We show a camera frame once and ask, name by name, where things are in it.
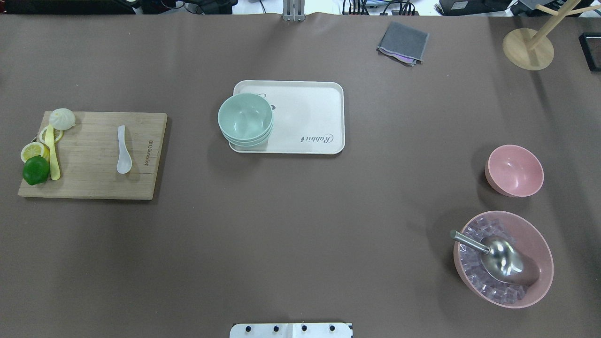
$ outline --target white bracket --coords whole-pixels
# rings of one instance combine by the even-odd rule
[[[284,0],[284,21],[305,21],[305,0]]]
[[[353,338],[353,324],[236,324],[230,330],[230,338]]]

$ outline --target ice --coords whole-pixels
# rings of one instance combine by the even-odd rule
[[[463,231],[476,241],[486,236],[499,236],[505,238],[512,245],[515,239],[509,235],[500,220],[487,220],[485,217],[477,218],[468,224]],[[469,282],[486,298],[498,304],[513,304],[521,300],[527,291],[527,286],[503,283],[494,279],[484,268],[478,251],[459,245],[459,257]]]

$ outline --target small pink bowl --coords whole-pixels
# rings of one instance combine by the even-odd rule
[[[543,299],[543,297],[549,291],[549,288],[551,288],[553,274],[555,271],[551,250],[549,249],[549,246],[547,245],[543,235],[541,235],[540,232],[538,232],[538,230],[536,230],[536,228],[530,224],[530,222],[507,211],[483,212],[482,214],[479,214],[469,220],[469,222],[461,229],[461,232],[463,233],[465,228],[470,223],[480,217],[484,217],[489,222],[493,220],[499,220],[505,227],[507,233],[516,240],[515,245],[513,245],[514,248],[534,259],[540,268],[540,276],[538,277],[538,280],[528,288],[526,295],[521,300],[517,300],[513,304],[496,303],[486,298],[482,293],[479,293],[479,291],[476,290],[476,288],[469,282],[468,276],[465,274],[465,271],[461,265],[459,243],[455,242],[455,247],[453,248],[453,258],[455,260],[455,268],[457,269],[459,276],[471,291],[485,300],[493,303],[494,305],[509,309],[521,309],[522,307],[528,307],[536,304],[538,301]]]
[[[484,166],[492,188],[509,197],[534,195],[543,186],[543,166],[533,153],[506,144],[493,150]]]

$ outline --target wooden stand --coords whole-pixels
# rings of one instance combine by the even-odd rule
[[[537,32],[529,28],[519,28],[509,32],[503,39],[503,52],[516,66],[527,70],[541,70],[553,61],[553,44],[547,35],[566,16],[601,8],[601,5],[573,10],[580,0],[568,0],[558,11],[536,5],[538,10],[553,15]]]

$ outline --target green lime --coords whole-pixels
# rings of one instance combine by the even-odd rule
[[[29,185],[44,183],[49,173],[50,163],[40,155],[29,158],[23,166],[23,178]]]

